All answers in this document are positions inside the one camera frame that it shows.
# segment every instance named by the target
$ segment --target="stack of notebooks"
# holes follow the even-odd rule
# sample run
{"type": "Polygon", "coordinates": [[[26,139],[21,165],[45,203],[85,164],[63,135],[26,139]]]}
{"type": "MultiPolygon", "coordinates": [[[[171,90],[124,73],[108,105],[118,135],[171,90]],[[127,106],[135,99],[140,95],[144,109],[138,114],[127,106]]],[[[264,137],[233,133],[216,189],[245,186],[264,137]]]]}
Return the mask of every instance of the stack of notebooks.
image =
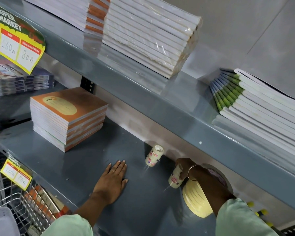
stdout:
{"type": "Polygon", "coordinates": [[[241,69],[210,84],[221,115],[295,156],[295,99],[241,69]]]}
{"type": "Polygon", "coordinates": [[[110,0],[26,0],[76,28],[102,36],[110,0]]]}
{"type": "Polygon", "coordinates": [[[0,96],[54,87],[54,75],[38,65],[28,75],[0,55],[0,96]]]}
{"type": "Polygon", "coordinates": [[[170,78],[195,48],[201,17],[162,0],[111,0],[103,43],[170,78]]]}
{"type": "Polygon", "coordinates": [[[63,152],[102,128],[107,107],[81,87],[30,99],[34,131],[63,152]]]}

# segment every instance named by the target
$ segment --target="orange notebook cover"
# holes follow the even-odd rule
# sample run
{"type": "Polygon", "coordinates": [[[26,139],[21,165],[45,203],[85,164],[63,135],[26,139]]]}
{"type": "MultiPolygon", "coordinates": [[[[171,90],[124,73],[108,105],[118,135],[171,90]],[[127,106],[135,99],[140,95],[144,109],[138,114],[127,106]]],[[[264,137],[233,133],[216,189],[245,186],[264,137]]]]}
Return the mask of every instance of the orange notebook cover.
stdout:
{"type": "Polygon", "coordinates": [[[79,121],[108,104],[81,87],[31,97],[68,123],[79,121]]]}

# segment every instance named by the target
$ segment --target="stacked books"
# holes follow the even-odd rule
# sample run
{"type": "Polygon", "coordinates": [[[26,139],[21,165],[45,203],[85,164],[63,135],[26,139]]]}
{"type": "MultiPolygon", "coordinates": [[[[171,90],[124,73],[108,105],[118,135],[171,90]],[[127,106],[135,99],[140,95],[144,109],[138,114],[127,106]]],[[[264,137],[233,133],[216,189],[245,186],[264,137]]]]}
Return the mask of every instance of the stacked books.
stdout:
{"type": "Polygon", "coordinates": [[[0,96],[54,87],[54,75],[36,66],[28,75],[0,55],[0,96]]]}
{"type": "Polygon", "coordinates": [[[111,0],[103,43],[170,78],[195,48],[201,17],[162,0],[111,0]]]}
{"type": "Polygon", "coordinates": [[[210,84],[221,115],[295,156],[295,99],[241,69],[210,84]]]}
{"type": "Polygon", "coordinates": [[[63,152],[102,128],[107,107],[81,87],[30,99],[34,131],[63,152]]]}
{"type": "Polygon", "coordinates": [[[26,0],[76,28],[102,36],[110,0],[26,0]]]}

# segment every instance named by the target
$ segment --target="hand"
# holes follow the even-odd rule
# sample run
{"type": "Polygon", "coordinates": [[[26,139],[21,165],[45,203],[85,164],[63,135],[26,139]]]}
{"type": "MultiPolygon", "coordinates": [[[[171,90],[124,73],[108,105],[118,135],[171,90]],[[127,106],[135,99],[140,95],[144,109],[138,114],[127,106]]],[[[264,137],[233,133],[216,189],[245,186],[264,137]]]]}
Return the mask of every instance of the hand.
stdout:
{"type": "MultiPolygon", "coordinates": [[[[188,176],[188,171],[190,169],[190,167],[192,167],[193,165],[197,165],[193,160],[191,160],[190,158],[179,158],[176,160],[176,165],[181,164],[182,166],[182,172],[180,173],[180,179],[184,179],[188,176]]],[[[193,167],[190,172],[189,172],[189,177],[193,177],[193,172],[197,171],[198,169],[200,169],[202,167],[193,167]]]]}
{"type": "Polygon", "coordinates": [[[106,167],[93,190],[93,195],[100,195],[107,205],[116,201],[128,182],[128,179],[123,180],[127,170],[124,160],[117,161],[111,169],[110,167],[111,163],[106,167]]]}

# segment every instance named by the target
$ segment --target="yellow price tag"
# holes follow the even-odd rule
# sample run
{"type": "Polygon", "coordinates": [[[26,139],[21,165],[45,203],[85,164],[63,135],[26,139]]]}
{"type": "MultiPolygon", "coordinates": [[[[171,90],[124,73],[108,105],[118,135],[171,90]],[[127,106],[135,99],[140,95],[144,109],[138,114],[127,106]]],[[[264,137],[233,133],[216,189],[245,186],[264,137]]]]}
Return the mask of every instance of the yellow price tag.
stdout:
{"type": "Polygon", "coordinates": [[[32,180],[29,174],[9,159],[6,160],[0,172],[17,184],[22,190],[26,190],[32,180]]]}
{"type": "Polygon", "coordinates": [[[39,31],[0,7],[0,55],[31,74],[45,48],[39,31]]]}

